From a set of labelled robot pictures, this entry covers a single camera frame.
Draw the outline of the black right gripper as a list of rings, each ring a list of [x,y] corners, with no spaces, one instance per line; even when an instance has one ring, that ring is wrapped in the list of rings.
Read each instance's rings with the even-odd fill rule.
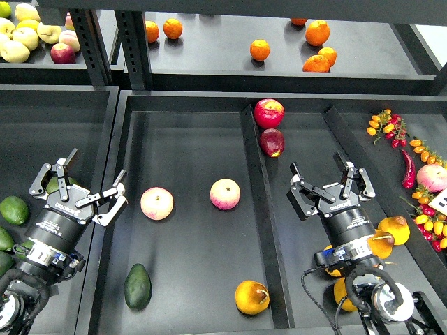
[[[342,173],[341,181],[323,188],[305,181],[297,162],[292,162],[287,196],[301,221],[319,214],[330,243],[338,247],[375,234],[361,202],[375,198],[376,192],[365,168],[357,168],[340,151],[334,160]]]

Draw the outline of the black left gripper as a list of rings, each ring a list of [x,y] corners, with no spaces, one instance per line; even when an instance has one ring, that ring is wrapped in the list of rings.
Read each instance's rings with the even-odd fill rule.
[[[37,219],[25,232],[25,237],[44,243],[53,248],[75,248],[87,224],[98,223],[106,227],[114,223],[127,205],[125,186],[122,180],[127,171],[121,170],[111,188],[90,194],[78,185],[68,189],[68,173],[78,159],[78,149],[73,148],[66,158],[56,163],[44,163],[31,183],[28,193],[34,198],[47,200]],[[51,178],[57,178],[58,191],[51,194],[47,185]],[[103,214],[98,209],[109,204]]]

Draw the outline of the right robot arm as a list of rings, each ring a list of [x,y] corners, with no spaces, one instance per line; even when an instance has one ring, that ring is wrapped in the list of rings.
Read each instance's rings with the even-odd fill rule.
[[[351,302],[366,334],[388,334],[387,326],[395,323],[405,324],[409,334],[445,334],[446,326],[427,296],[394,281],[370,248],[375,229],[361,204],[376,193],[366,169],[356,168],[340,153],[335,158],[342,178],[321,187],[305,181],[296,162],[290,165],[289,201],[300,220],[320,218],[331,244],[314,254],[314,266],[305,273],[340,271],[346,292],[337,306]]]

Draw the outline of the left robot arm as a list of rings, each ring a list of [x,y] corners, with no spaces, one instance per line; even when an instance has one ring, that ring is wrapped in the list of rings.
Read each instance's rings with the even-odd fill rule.
[[[56,285],[82,271],[86,260],[75,249],[91,222],[114,223],[127,204],[121,170],[111,188],[92,193],[70,182],[68,171],[78,156],[45,163],[29,194],[45,201],[26,239],[13,247],[17,262],[1,276],[1,331],[28,334],[36,316],[57,291]]]

